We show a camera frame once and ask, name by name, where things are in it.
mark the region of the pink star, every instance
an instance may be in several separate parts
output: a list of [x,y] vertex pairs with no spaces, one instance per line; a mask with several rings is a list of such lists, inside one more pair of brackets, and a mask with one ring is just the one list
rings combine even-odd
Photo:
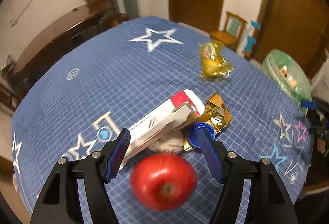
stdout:
[[306,143],[306,137],[305,137],[305,133],[307,131],[307,127],[303,125],[303,123],[301,121],[299,121],[298,124],[294,124],[293,126],[297,132],[298,132],[298,137],[297,137],[297,143],[302,139],[304,141],[304,143]]

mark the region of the red apple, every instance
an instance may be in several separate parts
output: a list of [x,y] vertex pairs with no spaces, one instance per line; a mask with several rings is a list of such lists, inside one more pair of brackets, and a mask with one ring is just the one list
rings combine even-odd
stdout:
[[155,154],[135,165],[130,185],[137,199],[154,210],[181,206],[197,183],[196,172],[183,158],[174,154]]

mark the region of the wooden chair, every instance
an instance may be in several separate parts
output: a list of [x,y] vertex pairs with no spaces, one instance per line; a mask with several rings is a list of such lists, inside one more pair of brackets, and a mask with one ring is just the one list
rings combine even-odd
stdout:
[[219,40],[225,44],[231,50],[236,50],[236,47],[240,41],[247,21],[240,16],[230,12],[226,12],[226,21],[223,31],[211,31],[209,33],[210,38],[213,40]]
[[116,0],[86,0],[89,5],[105,1],[107,4],[107,13],[99,21],[99,31],[104,32],[112,27],[118,26],[123,21],[129,21],[129,15],[119,13]]

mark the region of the floor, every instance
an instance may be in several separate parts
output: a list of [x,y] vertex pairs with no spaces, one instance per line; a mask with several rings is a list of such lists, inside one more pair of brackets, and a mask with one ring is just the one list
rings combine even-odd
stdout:
[[19,194],[16,192],[12,179],[0,176],[0,192],[19,220],[23,224],[29,224],[31,216],[27,212]]

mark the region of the table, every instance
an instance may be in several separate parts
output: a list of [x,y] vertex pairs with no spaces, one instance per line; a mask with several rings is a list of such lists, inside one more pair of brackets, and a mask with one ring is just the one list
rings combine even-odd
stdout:
[[[76,160],[103,147],[97,133],[109,126],[106,117],[119,129],[130,127],[184,89],[204,102],[214,92],[221,95],[233,119],[216,139],[243,158],[271,159],[295,202],[310,165],[309,123],[275,82],[229,49],[222,54],[235,68],[230,77],[201,79],[198,44],[207,41],[173,22],[146,17],[86,41],[48,70],[12,121],[15,173],[28,211],[60,157]],[[198,183],[182,207],[166,212],[144,208],[129,186],[132,167],[148,154],[138,154],[106,185],[120,223],[208,223],[222,186],[212,179],[203,154],[183,154]],[[78,184],[83,217],[91,223],[83,182]],[[245,181],[237,223],[244,222],[249,188]]]

